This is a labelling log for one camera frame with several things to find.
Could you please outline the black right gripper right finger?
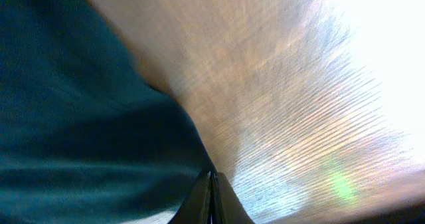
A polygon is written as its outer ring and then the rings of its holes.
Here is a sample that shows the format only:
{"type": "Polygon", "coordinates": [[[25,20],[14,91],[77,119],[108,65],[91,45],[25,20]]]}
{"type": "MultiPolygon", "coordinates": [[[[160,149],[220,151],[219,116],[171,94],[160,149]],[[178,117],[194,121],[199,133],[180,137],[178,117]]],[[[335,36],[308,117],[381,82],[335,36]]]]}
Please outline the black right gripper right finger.
{"type": "Polygon", "coordinates": [[[212,177],[212,223],[254,224],[223,173],[212,177]]]}

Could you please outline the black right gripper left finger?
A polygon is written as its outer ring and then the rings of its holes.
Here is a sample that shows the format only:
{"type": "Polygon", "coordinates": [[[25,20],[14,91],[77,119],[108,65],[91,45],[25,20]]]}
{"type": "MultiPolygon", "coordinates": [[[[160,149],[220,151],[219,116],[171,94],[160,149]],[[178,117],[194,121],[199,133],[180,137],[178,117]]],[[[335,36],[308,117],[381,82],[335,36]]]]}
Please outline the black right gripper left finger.
{"type": "Polygon", "coordinates": [[[211,172],[202,173],[169,224],[211,223],[211,172]]]}

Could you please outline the black Nike t-shirt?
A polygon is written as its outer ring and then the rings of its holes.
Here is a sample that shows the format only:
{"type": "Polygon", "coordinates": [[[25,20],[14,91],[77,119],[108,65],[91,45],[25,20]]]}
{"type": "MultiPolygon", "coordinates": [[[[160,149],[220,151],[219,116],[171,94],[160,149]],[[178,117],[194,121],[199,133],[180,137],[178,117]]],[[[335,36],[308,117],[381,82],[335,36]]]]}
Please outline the black Nike t-shirt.
{"type": "Polygon", "coordinates": [[[1,222],[123,223],[179,208],[213,168],[85,0],[1,0],[1,222]]]}

